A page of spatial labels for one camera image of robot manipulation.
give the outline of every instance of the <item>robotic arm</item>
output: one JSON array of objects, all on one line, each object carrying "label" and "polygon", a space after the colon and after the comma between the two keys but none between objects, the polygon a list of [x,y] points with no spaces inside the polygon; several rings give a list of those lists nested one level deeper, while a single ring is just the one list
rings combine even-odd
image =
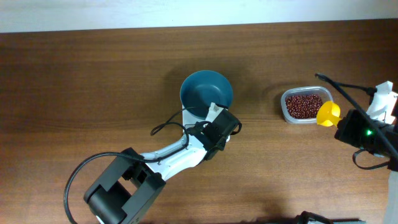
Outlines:
[{"label": "robotic arm", "polygon": [[[204,120],[194,116],[189,120],[195,124],[186,129],[183,137],[161,150],[141,155],[132,148],[122,152],[156,162],[117,157],[98,177],[85,193],[84,200],[101,223],[138,223],[166,185],[166,180],[223,151],[229,136],[237,134],[242,126],[226,108],[214,103]],[[133,195],[119,183],[120,177],[137,187]]]}]

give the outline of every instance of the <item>yellow cup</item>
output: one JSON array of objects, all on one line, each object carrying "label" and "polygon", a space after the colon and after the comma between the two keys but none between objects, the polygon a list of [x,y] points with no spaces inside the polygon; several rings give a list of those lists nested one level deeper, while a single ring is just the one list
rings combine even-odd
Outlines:
[{"label": "yellow cup", "polygon": [[340,118],[340,107],[332,102],[325,102],[318,111],[317,124],[330,127],[332,125],[337,126]]}]

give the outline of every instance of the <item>wooden tabletop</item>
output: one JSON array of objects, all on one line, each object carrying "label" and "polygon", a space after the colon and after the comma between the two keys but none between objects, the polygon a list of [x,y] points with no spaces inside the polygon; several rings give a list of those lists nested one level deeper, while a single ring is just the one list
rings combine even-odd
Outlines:
[{"label": "wooden tabletop", "polygon": [[[178,128],[149,132],[181,108],[180,86],[198,70],[231,82],[242,131],[168,180],[144,221],[239,223],[306,210],[381,223],[389,171],[358,169],[334,127],[286,123],[280,97],[324,86],[344,115],[352,106],[314,73],[398,83],[397,40],[397,20],[0,34],[0,223],[68,223],[63,190],[84,158],[178,140]],[[368,107],[366,94],[347,91]],[[93,161],[72,184],[78,223],[96,223],[83,194],[112,160]]]}]

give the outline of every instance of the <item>clear plastic container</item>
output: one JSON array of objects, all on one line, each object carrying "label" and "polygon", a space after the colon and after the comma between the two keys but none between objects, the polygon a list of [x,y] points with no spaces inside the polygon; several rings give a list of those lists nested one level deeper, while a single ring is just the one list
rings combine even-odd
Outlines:
[{"label": "clear plastic container", "polygon": [[287,90],[282,95],[282,98],[280,99],[280,104],[282,105],[282,111],[284,112],[284,117],[285,117],[286,122],[288,122],[290,124],[312,124],[312,123],[317,122],[316,118],[310,118],[310,119],[293,118],[287,111],[286,102],[285,102],[285,99],[290,96],[312,95],[312,94],[316,94],[316,95],[320,96],[323,103],[326,101],[333,101],[333,98],[331,97],[329,90],[327,90],[326,88],[324,88],[322,86],[306,86],[306,87],[300,87],[300,88],[294,88],[291,90]]}]

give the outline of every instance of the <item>white background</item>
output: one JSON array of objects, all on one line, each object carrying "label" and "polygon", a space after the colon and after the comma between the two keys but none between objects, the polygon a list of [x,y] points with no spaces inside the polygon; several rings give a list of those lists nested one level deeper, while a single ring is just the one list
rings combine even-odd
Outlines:
[{"label": "white background", "polygon": [[0,0],[0,32],[398,17],[398,0]]}]

